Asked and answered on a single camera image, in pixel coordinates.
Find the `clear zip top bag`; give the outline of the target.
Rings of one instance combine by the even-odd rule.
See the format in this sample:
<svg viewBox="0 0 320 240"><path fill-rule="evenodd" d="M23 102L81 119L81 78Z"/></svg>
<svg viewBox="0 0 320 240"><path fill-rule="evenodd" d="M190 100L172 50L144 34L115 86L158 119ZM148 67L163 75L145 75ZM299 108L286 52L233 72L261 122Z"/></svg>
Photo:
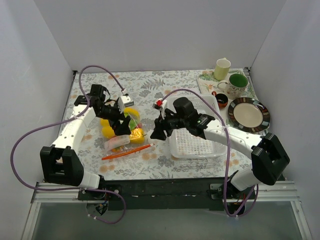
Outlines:
<svg viewBox="0 0 320 240"><path fill-rule="evenodd" d="M130 118L135 118L137 122L139 122L140 128L143 129L140 113L134 107L127 107L124 109L124 114L126 116L130 116ZM142 144L132 144L130 143L130 135L121 135L113 138L106 138L106 142L104 143L104 150L106 152L106 156L102 157L103 161L113 160L116 158L124 157L127 155L138 153L147 148L153 147L154 143L147 143L147 134L144 131L144 143Z"/></svg>

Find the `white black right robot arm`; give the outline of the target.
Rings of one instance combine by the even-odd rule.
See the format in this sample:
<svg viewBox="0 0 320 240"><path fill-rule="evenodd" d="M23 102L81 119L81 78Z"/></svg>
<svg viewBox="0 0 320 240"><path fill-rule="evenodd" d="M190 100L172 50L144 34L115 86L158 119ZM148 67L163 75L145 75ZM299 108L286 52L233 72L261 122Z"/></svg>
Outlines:
<svg viewBox="0 0 320 240"><path fill-rule="evenodd" d="M213 116L197 112L186 97L173 102L174 111L166 105L163 99L153 103L159 117L154 121L151 139L164 141L174 130L186 129L195 137L229 146L251 160L251 166L236 171L213 191L216 196L237 199L257 184L273 186L290 162L278 137L272 133L262 136L223 126Z"/></svg>

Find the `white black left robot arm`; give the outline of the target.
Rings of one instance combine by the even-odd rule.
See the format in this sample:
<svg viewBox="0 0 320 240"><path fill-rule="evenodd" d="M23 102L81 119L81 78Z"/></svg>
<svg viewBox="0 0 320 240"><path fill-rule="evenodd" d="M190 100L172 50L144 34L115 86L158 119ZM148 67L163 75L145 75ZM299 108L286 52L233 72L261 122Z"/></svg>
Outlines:
<svg viewBox="0 0 320 240"><path fill-rule="evenodd" d="M87 188L95 200L106 196L106 187L100 183L101 177L86 171L77 155L82 138L95 118L109 121L117 136L131 134L131 119L124 110L134 105L133 99L123 94L113 105L107 105L106 93L106 87L93 84L87 96L79 95L74 102L72 117L59 137L51 146L41 149L40 160L47 183Z"/></svg>

